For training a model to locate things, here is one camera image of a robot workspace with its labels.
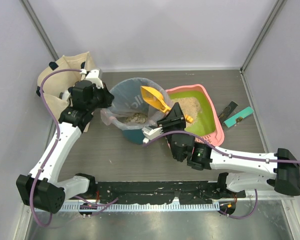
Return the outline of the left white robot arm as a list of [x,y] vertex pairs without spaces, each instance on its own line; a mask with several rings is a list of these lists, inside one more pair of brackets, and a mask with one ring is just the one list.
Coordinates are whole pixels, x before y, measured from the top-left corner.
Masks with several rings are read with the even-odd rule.
[[60,115],[59,129],[37,165],[28,175],[20,175],[16,186],[23,203],[51,214],[57,213],[64,201],[75,197],[90,197],[97,192],[92,175],[77,173],[59,182],[59,173],[74,143],[93,118],[93,111],[108,108],[114,96],[105,83],[97,85],[81,80],[70,89],[72,106]]

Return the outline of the pink litter box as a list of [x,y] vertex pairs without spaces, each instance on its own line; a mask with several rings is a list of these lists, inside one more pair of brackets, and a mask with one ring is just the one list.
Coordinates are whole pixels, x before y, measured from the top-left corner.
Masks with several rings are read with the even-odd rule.
[[195,97],[202,112],[192,123],[187,123],[185,130],[196,134],[213,146],[220,146],[225,139],[223,128],[219,122],[214,104],[208,92],[201,84],[184,85],[167,89],[170,99]]

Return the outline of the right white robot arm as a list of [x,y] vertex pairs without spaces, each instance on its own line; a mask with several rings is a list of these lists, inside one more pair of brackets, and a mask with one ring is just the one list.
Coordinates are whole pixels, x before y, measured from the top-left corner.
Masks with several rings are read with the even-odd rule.
[[165,114],[157,124],[162,128],[172,157],[178,162],[186,161],[189,167],[199,171],[224,170],[218,177],[221,191],[273,189],[287,196],[300,195],[300,164],[288,149],[251,153],[199,142],[193,133],[185,131],[189,117],[184,116],[178,103],[173,107],[160,103],[158,109]]

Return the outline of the orange litter scoop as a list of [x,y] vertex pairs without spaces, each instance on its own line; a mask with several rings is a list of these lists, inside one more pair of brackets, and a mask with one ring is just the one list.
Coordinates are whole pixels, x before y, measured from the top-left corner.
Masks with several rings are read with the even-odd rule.
[[166,103],[164,96],[155,88],[150,86],[141,86],[140,92],[141,92],[142,99],[147,104],[159,110],[165,116],[167,116],[168,113],[172,110],[172,107],[170,107]]

